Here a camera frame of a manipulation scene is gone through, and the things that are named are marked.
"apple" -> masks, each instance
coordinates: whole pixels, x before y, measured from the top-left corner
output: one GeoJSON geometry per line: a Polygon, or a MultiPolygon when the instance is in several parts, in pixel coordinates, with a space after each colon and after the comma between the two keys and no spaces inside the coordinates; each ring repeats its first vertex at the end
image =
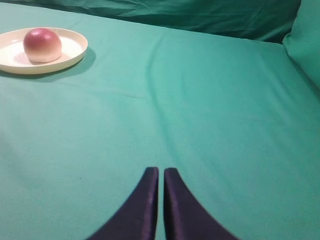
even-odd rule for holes
{"type": "Polygon", "coordinates": [[[23,39],[24,52],[31,62],[48,63],[61,57],[61,40],[46,28],[34,28],[23,39]]]}

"table surface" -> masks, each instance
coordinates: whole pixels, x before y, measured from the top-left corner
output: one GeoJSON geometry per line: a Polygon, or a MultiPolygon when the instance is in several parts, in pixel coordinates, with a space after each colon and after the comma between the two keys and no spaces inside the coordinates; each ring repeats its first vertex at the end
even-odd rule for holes
{"type": "Polygon", "coordinates": [[[319,239],[320,94],[282,45],[6,3],[0,21],[89,42],[70,69],[0,72],[2,240],[85,239],[152,166],[157,240],[167,167],[240,239],[319,239]]]}

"green backdrop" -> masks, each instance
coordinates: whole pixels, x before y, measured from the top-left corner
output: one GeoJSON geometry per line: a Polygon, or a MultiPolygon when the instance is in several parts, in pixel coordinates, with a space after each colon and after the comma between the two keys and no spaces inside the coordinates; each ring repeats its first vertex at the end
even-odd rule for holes
{"type": "Polygon", "coordinates": [[[280,43],[301,0],[5,0],[150,25],[280,43]]]}

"plate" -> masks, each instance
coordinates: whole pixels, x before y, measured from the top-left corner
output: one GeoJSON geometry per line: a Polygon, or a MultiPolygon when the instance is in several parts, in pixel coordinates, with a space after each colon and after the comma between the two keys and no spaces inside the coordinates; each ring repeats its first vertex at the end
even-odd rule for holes
{"type": "Polygon", "coordinates": [[[0,70],[13,74],[46,74],[71,67],[84,57],[88,41],[83,35],[63,28],[41,27],[59,36],[62,43],[61,57],[46,63],[30,62],[24,51],[23,41],[26,34],[35,28],[37,27],[0,35],[0,70]]]}

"green cloth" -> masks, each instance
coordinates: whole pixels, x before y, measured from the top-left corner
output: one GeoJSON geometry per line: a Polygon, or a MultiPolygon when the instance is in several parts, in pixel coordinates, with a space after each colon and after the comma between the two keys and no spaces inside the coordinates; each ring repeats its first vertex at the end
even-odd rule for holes
{"type": "Polygon", "coordinates": [[[89,42],[70,69],[0,73],[1,240],[84,240],[149,166],[157,240],[167,167],[240,240],[320,239],[320,95],[281,44],[5,3],[0,21],[89,42]]]}
{"type": "Polygon", "coordinates": [[[100,17],[281,43],[301,0],[0,0],[100,17]]]}
{"type": "Polygon", "coordinates": [[[320,88],[320,1],[302,0],[292,32],[283,44],[320,88]]]}

